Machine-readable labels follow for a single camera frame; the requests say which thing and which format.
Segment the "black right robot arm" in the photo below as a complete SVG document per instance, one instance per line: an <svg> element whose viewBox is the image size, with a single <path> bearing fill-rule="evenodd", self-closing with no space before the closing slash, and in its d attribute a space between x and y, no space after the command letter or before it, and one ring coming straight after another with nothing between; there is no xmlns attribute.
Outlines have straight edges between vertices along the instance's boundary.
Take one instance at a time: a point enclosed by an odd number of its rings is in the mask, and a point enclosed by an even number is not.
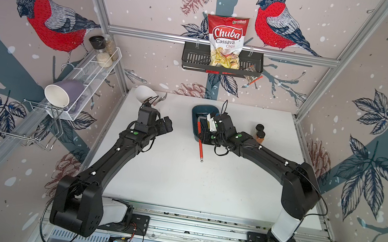
<svg viewBox="0 0 388 242"><path fill-rule="evenodd" d="M281 184L283 210L268 231L266 242L291 242L308 212L321 198L313 167L285 159L247 132L237 132L227 113L210 113L206 117L209 131L199 135L200 139L251 161Z"/></svg>

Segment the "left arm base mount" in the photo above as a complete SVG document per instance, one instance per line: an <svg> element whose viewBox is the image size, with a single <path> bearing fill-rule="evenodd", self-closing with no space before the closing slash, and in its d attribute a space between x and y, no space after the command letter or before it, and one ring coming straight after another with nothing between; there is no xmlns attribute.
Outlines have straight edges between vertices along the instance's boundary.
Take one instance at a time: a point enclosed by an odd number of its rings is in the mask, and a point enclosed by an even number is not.
<svg viewBox="0 0 388 242"><path fill-rule="evenodd" d="M118 223L108 223L103 226L99 226L99 230L120 232L125 234L135 234L143 236L146 234L148 225L150 223L150 217L140 214L130 214L124 216L123 220Z"/></svg>

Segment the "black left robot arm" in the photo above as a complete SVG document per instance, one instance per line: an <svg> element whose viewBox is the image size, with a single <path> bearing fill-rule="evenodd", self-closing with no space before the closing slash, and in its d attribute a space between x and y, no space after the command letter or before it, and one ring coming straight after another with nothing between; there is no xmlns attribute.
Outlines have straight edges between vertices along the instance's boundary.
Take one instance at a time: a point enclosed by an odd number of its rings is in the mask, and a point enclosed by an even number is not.
<svg viewBox="0 0 388 242"><path fill-rule="evenodd" d="M172 121L153 108L142 108L137 121L119 133L113 147L77 176L65 176L57 185L50 223L89 237L99 227L116 223L128 226L132 209L127 203L103 198L109 182L157 136L173 131Z"/></svg>

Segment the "red handled hex key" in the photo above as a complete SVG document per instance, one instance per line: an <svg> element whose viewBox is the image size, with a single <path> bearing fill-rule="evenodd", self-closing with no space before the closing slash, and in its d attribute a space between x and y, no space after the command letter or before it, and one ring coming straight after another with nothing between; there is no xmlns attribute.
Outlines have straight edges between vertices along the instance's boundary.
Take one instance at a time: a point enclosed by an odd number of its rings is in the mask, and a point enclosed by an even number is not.
<svg viewBox="0 0 388 242"><path fill-rule="evenodd" d="M212 114L208 113L205 116L199 116L197 120L197 137L198 137L198 144L199 144L199 156L200 156L200 162L203 163L204 161L204 152L203 152L203 145L211 145L212 144L212 137L213 137L213 131L211 130L211 124L212 124Z"/></svg>

